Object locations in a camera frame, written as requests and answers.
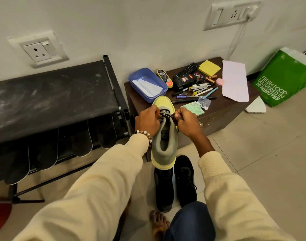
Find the grey sneaker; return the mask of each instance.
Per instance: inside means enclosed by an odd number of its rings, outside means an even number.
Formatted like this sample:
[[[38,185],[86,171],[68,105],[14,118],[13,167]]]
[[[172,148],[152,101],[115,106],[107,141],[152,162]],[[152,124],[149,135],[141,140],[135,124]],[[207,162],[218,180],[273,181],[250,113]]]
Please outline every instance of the grey sneaker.
[[[152,139],[152,163],[160,170],[168,170],[174,166],[178,145],[177,127],[170,116],[175,112],[174,106],[166,96],[159,96],[153,102],[161,114],[161,125]]]

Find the beige tile floor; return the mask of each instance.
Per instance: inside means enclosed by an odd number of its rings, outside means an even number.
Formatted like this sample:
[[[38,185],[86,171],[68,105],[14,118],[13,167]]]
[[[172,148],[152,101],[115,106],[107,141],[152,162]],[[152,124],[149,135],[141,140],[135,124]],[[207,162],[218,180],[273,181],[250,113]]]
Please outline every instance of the beige tile floor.
[[[306,240],[306,88],[275,108],[267,107],[266,113],[242,112],[209,139],[230,169],[246,180],[276,223],[297,240]],[[103,152],[97,149],[86,157],[74,158],[51,170],[30,175],[20,182],[19,191],[92,162]],[[205,202],[204,182],[194,145],[179,149],[180,154],[191,159],[198,200]],[[148,214],[156,207],[153,169],[152,163],[144,163],[136,178],[122,241],[152,240]],[[10,218],[0,230],[0,241],[13,239],[38,210],[62,198],[84,171],[22,195],[23,199],[43,197],[46,203],[14,205]],[[7,187],[0,182],[0,196],[5,195]],[[175,198],[167,218],[171,220],[179,209],[179,201]]]

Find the white wall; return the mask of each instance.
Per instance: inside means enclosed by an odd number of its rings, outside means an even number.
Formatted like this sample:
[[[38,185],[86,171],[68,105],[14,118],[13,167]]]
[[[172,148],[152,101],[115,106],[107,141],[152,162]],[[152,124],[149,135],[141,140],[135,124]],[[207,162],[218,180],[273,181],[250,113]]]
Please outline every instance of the white wall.
[[[0,80],[74,66],[108,54],[122,85],[142,67],[165,70],[226,57],[238,25],[202,31],[212,3],[223,0],[0,0]],[[53,30],[69,61],[33,69],[6,38]],[[273,52],[306,48],[306,0],[266,0],[231,60],[247,73]]]

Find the green shopping bag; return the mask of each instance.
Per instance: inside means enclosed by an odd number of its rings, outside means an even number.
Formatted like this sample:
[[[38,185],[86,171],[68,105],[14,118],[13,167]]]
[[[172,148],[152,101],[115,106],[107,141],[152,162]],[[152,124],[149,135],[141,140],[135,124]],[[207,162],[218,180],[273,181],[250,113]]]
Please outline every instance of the green shopping bag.
[[[280,49],[253,85],[270,106],[282,103],[306,87],[306,55],[286,47]]]

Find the cream sweater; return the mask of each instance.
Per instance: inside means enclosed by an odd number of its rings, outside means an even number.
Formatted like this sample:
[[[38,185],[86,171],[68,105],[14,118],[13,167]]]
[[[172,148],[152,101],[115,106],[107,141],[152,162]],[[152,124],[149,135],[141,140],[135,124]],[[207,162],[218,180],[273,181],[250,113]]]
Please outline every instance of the cream sweater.
[[[66,196],[40,210],[17,235],[21,240],[112,240],[147,151],[145,135],[108,150]],[[283,232],[218,152],[203,155],[204,196],[216,240],[294,240]]]

